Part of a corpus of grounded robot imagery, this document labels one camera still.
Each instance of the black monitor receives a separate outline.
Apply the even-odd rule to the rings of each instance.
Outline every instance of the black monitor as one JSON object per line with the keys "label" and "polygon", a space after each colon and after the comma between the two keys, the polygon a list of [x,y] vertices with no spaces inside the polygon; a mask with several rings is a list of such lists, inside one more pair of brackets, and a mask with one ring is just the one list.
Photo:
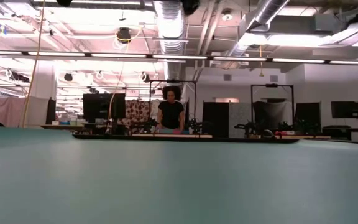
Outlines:
{"label": "black monitor", "polygon": [[[96,118],[108,119],[111,98],[111,93],[84,94],[84,119],[89,123],[94,123]],[[125,111],[125,94],[116,93],[111,104],[111,117],[114,119],[125,118]]]}
{"label": "black monitor", "polygon": [[331,113],[333,118],[358,118],[358,102],[332,101]]}
{"label": "black monitor", "polygon": [[297,121],[305,121],[309,124],[321,126],[321,108],[319,103],[297,103],[295,118]]}

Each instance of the teal table surface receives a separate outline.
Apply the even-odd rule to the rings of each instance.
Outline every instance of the teal table surface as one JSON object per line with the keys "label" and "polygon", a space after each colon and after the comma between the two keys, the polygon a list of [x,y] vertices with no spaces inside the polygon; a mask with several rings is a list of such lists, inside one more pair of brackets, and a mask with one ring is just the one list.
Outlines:
{"label": "teal table surface", "polygon": [[358,144],[0,128],[0,223],[358,223]]}

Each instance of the pink object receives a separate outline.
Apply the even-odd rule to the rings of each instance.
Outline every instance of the pink object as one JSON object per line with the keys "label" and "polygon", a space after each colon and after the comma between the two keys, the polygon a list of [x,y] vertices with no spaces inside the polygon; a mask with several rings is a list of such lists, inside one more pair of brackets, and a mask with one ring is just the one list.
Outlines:
{"label": "pink object", "polygon": [[175,130],[173,130],[173,132],[172,132],[173,134],[181,134],[181,131],[180,130],[177,130],[177,129],[175,129]]}

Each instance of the dark hair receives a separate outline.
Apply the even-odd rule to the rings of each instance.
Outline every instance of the dark hair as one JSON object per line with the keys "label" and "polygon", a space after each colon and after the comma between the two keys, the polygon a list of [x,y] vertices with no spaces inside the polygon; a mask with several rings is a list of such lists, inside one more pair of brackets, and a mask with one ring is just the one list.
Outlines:
{"label": "dark hair", "polygon": [[162,96],[164,100],[168,99],[168,92],[172,91],[175,94],[175,100],[180,100],[181,90],[179,86],[165,86],[162,88]]}

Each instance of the person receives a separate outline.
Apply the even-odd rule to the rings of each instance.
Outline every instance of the person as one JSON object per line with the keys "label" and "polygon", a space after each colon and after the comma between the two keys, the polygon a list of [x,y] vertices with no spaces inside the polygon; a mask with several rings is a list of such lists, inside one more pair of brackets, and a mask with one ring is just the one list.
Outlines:
{"label": "person", "polygon": [[185,128],[185,109],[180,100],[178,86],[166,86],[162,90],[164,100],[158,106],[157,122],[159,129],[173,129],[183,132]]}

